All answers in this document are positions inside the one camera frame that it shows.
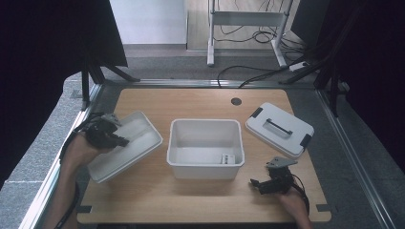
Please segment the person's left hand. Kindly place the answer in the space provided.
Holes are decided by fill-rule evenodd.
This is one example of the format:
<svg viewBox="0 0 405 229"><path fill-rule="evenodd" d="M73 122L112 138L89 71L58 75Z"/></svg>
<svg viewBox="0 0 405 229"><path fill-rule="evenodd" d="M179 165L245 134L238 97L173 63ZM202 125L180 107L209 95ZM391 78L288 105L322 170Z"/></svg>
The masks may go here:
<svg viewBox="0 0 405 229"><path fill-rule="evenodd" d="M64 157L61 160L61 168L63 170L75 171L88 165L97 156L107 154L111 151L112 148L97 148L93 146L86 139L85 133L78 133L68 145Z"/></svg>

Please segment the white tray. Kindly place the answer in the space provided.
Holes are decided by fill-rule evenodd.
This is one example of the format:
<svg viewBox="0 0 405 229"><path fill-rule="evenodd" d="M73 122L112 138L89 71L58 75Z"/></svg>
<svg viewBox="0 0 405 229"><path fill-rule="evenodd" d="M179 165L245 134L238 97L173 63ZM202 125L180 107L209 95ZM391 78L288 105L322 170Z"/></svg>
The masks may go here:
<svg viewBox="0 0 405 229"><path fill-rule="evenodd" d="M117 146L111 152L97 156L88 164L90 177L96 183L109 180L130 168L159 148L163 142L158 130L141 111L129 114L120 123L115 134L126 138L129 143L125 147Z"/></svg>

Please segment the dark curtain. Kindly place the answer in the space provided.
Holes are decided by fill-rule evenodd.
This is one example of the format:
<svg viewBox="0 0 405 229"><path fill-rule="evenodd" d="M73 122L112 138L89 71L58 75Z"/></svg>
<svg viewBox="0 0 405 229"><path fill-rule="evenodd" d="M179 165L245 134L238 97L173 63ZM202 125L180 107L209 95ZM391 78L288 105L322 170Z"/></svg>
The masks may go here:
<svg viewBox="0 0 405 229"><path fill-rule="evenodd" d="M405 0L300 0L291 30L317 59L317 77L349 85L347 100L405 173Z"/></svg>
<svg viewBox="0 0 405 229"><path fill-rule="evenodd" d="M127 64L110 0L0 0L0 189L87 58Z"/></svg>

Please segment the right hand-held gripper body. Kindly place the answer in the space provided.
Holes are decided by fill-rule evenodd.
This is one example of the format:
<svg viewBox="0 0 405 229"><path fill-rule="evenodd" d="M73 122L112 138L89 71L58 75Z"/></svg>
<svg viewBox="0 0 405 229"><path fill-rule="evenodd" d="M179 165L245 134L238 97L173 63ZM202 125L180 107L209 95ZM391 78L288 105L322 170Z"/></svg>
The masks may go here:
<svg viewBox="0 0 405 229"><path fill-rule="evenodd" d="M271 177L267 189L270 193L285 193L294 183L290 165L296 164L296 161L290 158L276 156L266 164L268 174Z"/></svg>

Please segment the white plastic storage box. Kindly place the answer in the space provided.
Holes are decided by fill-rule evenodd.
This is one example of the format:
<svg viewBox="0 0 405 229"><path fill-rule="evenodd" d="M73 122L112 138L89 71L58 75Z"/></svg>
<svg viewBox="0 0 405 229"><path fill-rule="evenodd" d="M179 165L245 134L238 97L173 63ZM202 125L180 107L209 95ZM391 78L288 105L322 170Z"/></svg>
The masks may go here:
<svg viewBox="0 0 405 229"><path fill-rule="evenodd" d="M222 154L236 163L222 164ZM240 123L234 119L175 119L171 123L166 161L175 178L234 179L245 164Z"/></svg>

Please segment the black tripod stand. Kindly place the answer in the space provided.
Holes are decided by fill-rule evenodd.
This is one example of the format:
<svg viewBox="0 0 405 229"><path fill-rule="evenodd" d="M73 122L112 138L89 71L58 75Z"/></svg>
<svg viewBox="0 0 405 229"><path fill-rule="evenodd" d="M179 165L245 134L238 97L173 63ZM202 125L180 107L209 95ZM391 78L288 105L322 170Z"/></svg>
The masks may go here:
<svg viewBox="0 0 405 229"><path fill-rule="evenodd" d="M338 75L336 71L335 57L337 55L337 50L332 49L323 59L314 65L305 67L300 73L293 76L290 79L280 81L280 84L289 85L292 84L310 73L315 73L320 71L313 81L313 86L317 90L324 90L328 83L330 83L329 92L329 107L332 114L338 117L337 112L337 96L339 94L338 88Z"/></svg>
<svg viewBox="0 0 405 229"><path fill-rule="evenodd" d="M93 59L86 57L81 70L82 111L85 111L91 104L90 79L93 79L96 84L103 84L105 81L105 76L101 70L102 67L107 68L124 80L129 82L139 82L138 78L131 76L112 64L108 64L100 58Z"/></svg>

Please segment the person's right hand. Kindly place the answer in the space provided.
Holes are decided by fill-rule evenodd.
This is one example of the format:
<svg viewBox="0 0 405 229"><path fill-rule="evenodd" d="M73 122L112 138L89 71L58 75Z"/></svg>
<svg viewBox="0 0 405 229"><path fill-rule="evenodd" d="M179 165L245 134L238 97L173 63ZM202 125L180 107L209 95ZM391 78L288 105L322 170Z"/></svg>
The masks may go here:
<svg viewBox="0 0 405 229"><path fill-rule="evenodd" d="M296 221L309 218L306 204L303 201L301 194L296 189L290 188L284 194L275 194L275 197Z"/></svg>

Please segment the white metal stand frame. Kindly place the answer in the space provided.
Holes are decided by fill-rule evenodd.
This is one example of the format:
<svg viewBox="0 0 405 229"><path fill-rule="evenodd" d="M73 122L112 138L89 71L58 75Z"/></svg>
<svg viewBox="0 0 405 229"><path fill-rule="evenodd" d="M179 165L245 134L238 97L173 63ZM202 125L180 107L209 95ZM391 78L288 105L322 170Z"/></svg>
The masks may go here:
<svg viewBox="0 0 405 229"><path fill-rule="evenodd" d="M276 37L270 43L281 68L288 64L281 52L281 41L293 0L288 0L287 7L283 12L274 11L221 11L215 9L216 0L208 0L209 34L207 41L207 65L214 65L214 28L216 26L248 26L248 27L273 27L277 29Z"/></svg>

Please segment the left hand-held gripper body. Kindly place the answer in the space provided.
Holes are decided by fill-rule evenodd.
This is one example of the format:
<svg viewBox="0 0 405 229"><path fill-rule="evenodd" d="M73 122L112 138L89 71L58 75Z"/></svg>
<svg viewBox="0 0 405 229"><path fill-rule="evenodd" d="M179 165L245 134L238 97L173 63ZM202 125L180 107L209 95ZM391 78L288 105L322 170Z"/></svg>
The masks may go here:
<svg viewBox="0 0 405 229"><path fill-rule="evenodd" d="M110 136L116 135L115 131L120 125L115 114L90 114L84 126L86 139L97 148L108 148L111 144L116 144Z"/></svg>

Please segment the aluminium floor rail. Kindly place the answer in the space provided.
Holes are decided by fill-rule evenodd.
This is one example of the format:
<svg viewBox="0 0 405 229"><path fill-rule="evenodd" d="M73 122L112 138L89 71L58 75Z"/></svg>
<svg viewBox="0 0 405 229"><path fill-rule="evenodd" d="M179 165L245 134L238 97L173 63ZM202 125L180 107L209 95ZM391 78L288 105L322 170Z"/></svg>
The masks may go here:
<svg viewBox="0 0 405 229"><path fill-rule="evenodd" d="M17 229L35 229L39 224L57 183L63 145L72 130L87 118L101 90L98 84L90 88L90 103L85 108L84 90L69 81L51 116L18 164L19 175L10 178L8 184L24 188L30 203L24 205L25 215Z"/></svg>
<svg viewBox="0 0 405 229"><path fill-rule="evenodd" d="M380 228L397 229L386 203L377 192L369 173L366 171L363 163L357 155L357 152L353 148L352 142L350 141L346 131L344 130L344 127L342 126L339 118L333 114L327 95L319 90L316 90L315 93L320 100L321 106L326 113L330 125L332 126L338 138L338 141L343 148L346 158L348 159L348 162L351 165L356 178L368 202L370 203L373 213L375 214L375 217L379 222Z"/></svg>

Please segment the white power strip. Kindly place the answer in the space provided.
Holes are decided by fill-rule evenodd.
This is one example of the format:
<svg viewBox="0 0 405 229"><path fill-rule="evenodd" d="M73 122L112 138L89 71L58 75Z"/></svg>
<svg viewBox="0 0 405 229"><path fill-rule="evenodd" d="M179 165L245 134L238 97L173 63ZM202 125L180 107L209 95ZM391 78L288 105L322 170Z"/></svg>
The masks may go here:
<svg viewBox="0 0 405 229"><path fill-rule="evenodd" d="M308 65L309 65L308 62L302 61L302 62L299 62L299 63L296 63L296 64L293 64L293 65L289 66L289 70L291 72L295 72L295 71L298 71L298 70L301 70L301 69L305 68Z"/></svg>

